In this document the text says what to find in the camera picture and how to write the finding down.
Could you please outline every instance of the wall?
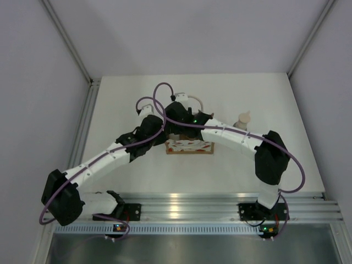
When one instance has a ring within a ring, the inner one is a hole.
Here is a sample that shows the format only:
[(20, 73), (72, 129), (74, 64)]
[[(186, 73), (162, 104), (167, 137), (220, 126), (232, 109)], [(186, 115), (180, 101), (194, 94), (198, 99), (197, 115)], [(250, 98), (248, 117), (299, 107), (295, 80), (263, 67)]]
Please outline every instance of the wall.
[(52, 0), (88, 72), (287, 72), (327, 0)]
[(291, 78), (327, 194), (352, 234), (352, 2), (338, 1)]
[(28, 263), (42, 190), (66, 167), (87, 83), (39, 1), (1, 1), (0, 35), (0, 263)]

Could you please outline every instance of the white table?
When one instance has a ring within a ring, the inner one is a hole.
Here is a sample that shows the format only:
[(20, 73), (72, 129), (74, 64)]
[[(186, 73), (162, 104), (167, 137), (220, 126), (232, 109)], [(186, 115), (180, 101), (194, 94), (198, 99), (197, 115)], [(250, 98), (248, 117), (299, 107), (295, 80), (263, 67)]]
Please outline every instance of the white table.
[[(121, 134), (140, 124), (135, 102), (152, 96), (155, 86), (166, 81), (175, 92), (202, 99), (206, 113), (227, 124), (240, 113), (251, 111), (249, 130), (278, 132), (288, 150), (302, 163), (306, 184), (302, 192), (324, 192), (292, 89), (284, 73), (107, 76), (101, 81), (83, 160), (95, 156)], [(170, 91), (164, 86), (157, 98), (167, 106)], [(190, 99), (197, 108), (196, 101)], [(291, 190), (301, 181), (293, 161), (282, 176), (282, 188)], [(259, 180), (254, 162), (225, 146), (215, 144), (214, 155), (166, 155), (165, 146), (152, 148), (131, 164), (87, 187), (87, 191), (121, 193), (256, 193)]]

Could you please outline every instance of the gray floor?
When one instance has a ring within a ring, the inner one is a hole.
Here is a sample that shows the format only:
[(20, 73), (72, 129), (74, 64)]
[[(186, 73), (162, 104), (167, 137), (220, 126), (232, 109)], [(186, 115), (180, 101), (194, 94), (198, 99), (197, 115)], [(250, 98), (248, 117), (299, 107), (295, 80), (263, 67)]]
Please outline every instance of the gray floor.
[(88, 237), (55, 235), (47, 264), (341, 263), (329, 225), (289, 225), (274, 242), (233, 235), (131, 235), (115, 243), (95, 238), (72, 251)]

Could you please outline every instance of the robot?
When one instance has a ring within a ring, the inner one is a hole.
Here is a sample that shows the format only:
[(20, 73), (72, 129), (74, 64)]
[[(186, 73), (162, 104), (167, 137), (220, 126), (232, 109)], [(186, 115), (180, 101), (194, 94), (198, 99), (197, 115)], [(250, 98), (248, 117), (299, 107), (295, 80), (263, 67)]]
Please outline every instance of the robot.
[[(43, 222), (42, 214), (41, 224), (56, 219), (60, 225), (66, 226), (79, 217), (95, 214), (119, 219), (123, 212), (123, 197), (114, 191), (82, 193), (80, 189), (119, 166), (133, 162), (153, 146), (165, 143), (170, 134), (226, 145), (252, 159), (260, 180), (260, 193), (250, 214), (262, 219), (273, 216), (280, 196), (281, 176), (290, 160), (280, 135), (274, 131), (265, 135), (253, 134), (234, 129), (210, 114), (201, 111), (193, 114), (185, 93), (172, 94), (172, 102), (161, 111), (158, 105), (162, 106), (155, 94), (156, 90), (154, 97), (144, 97), (153, 99), (154, 106), (148, 104), (137, 110), (140, 126), (121, 135), (106, 150), (77, 167), (64, 172), (56, 169), (49, 174), (41, 201), (45, 205), (43, 212), (48, 210), (54, 219)], [(154, 115), (154, 107), (164, 120)]]

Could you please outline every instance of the metal beam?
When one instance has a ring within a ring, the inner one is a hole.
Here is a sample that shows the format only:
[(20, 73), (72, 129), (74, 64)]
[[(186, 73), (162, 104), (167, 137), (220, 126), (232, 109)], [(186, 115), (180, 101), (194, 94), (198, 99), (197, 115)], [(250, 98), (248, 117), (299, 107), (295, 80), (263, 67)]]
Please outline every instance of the metal beam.
[(49, 0), (39, 0), (41, 4), (44, 7), (45, 12), (48, 14), (49, 18), (52, 20), (55, 28), (57, 29), (60, 37), (64, 41), (64, 44), (66, 45), (69, 53), (71, 54), (73, 60), (77, 64), (78, 68), (80, 69), (82, 75), (86, 79), (86, 81), (90, 84), (92, 83), (92, 78), (89, 76), (89, 73), (84, 66), (81, 57), (79, 56), (77, 49), (72, 43), (71, 38), (67, 34), (62, 22), (60, 21), (60, 18), (58, 17), (57, 13), (55, 12), (55, 9), (53, 8), (53, 5), (50, 3)]
[(319, 15), (317, 21), (315, 22), (312, 30), (309, 33), (309, 36), (304, 41), (304, 43), (303, 43), (298, 55), (296, 56), (295, 60), (293, 61), (292, 66), (290, 67), (290, 69), (289, 69), (289, 71), (287, 73), (287, 76), (288, 76), (289, 79), (291, 78), (293, 72), (297, 68), (297, 66), (300, 63), (300, 61), (302, 60), (302, 57), (307, 52), (307, 49), (312, 44), (316, 34), (319, 32), (319, 30), (321, 28), (321, 25), (326, 20), (328, 14), (331, 12), (332, 8), (335, 6), (336, 3), (337, 3), (337, 0), (328, 0), (328, 2), (326, 3), (325, 7), (323, 8), (323, 11)]

